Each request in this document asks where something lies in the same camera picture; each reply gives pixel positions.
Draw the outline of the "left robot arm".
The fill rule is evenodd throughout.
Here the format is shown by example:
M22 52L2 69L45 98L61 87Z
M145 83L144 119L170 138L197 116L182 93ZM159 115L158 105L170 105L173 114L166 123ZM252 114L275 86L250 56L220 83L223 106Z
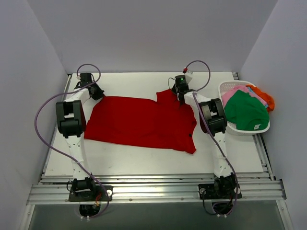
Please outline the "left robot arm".
M80 194L86 200L91 201L96 197L97 189L95 181L91 178L84 147L84 135L86 131L86 118L83 105L88 100L100 100L104 97L104 91L94 82L91 73L78 75L77 83L71 96L62 102L56 103L57 126L63 135L69 148L69 156L72 157L73 180L71 183L72 194Z

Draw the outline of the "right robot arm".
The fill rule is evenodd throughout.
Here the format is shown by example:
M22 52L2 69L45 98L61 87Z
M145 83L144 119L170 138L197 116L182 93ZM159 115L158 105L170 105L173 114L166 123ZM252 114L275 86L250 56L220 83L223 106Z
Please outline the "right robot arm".
M219 98L207 98L190 89L190 77L177 75L173 78L172 93L182 104L197 108L200 126L204 133L210 135L215 143L212 148L214 185L213 192L223 198L230 192L238 191L236 172L227 158L225 133L227 127L226 115L222 101Z

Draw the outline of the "red t-shirt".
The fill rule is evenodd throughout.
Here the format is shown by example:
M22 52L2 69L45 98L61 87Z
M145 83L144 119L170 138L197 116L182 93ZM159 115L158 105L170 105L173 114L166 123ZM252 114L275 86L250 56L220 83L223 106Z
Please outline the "red t-shirt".
M194 154L197 122L191 106L178 101L170 90L156 96L156 100L104 97L92 110L85 139Z

